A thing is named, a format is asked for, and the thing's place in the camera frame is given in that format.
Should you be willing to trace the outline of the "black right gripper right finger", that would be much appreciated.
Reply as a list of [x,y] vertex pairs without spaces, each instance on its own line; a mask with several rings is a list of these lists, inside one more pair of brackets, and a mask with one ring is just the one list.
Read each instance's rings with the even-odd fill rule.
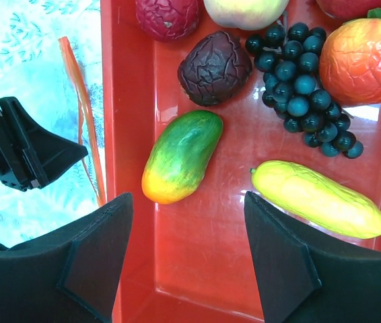
[[306,225],[253,192],[244,217],[266,322],[381,322],[381,252]]

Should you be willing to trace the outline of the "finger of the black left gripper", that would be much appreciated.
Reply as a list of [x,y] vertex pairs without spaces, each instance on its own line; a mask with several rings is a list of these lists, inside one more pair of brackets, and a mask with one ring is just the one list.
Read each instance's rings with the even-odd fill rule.
[[88,155],[83,145],[40,126],[17,98],[0,98],[0,108],[10,130],[17,167],[0,177],[2,184],[23,192],[44,188]]

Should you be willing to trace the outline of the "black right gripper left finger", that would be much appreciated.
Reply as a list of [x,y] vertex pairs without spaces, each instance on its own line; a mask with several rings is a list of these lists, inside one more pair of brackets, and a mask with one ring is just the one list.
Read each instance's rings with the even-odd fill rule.
[[132,224],[133,197],[126,192],[0,250],[0,322],[111,322]]

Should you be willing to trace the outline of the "clear zip bag orange zipper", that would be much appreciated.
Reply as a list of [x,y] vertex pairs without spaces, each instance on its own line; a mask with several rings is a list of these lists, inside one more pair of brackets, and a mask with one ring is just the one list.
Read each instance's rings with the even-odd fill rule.
[[67,38],[48,39],[33,59],[0,65],[0,98],[14,96],[46,130],[82,144],[88,155],[45,188],[0,183],[0,241],[30,240],[96,210],[105,199],[102,84],[77,83],[99,62],[81,62]]

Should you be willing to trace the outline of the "red plastic tray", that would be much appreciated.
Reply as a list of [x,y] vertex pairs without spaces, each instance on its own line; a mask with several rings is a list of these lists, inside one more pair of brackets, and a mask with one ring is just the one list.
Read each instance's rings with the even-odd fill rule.
[[[177,68],[218,26],[206,13],[196,32],[156,42],[136,19],[133,1],[103,1],[102,60],[108,198],[130,192],[134,220],[115,322],[261,322],[263,312],[244,222],[250,169],[267,159],[308,166],[371,198],[381,208],[381,105],[350,108],[360,158],[325,157],[286,132],[263,105],[263,77],[215,108],[224,132],[198,191],[157,205],[141,190],[153,142],[179,114],[195,109]],[[362,246],[381,250],[381,237]]]

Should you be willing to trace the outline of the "dark grape bunch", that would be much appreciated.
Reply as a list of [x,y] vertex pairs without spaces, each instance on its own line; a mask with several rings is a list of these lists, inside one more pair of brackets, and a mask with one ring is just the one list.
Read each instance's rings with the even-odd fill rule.
[[251,34],[245,48],[263,73],[262,101],[282,119],[284,129],[302,133],[307,147],[318,148],[327,157],[343,154],[356,159],[364,151],[363,144],[349,131],[349,115],[319,79],[325,40],[321,27],[298,22],[285,28],[277,22],[265,35]]

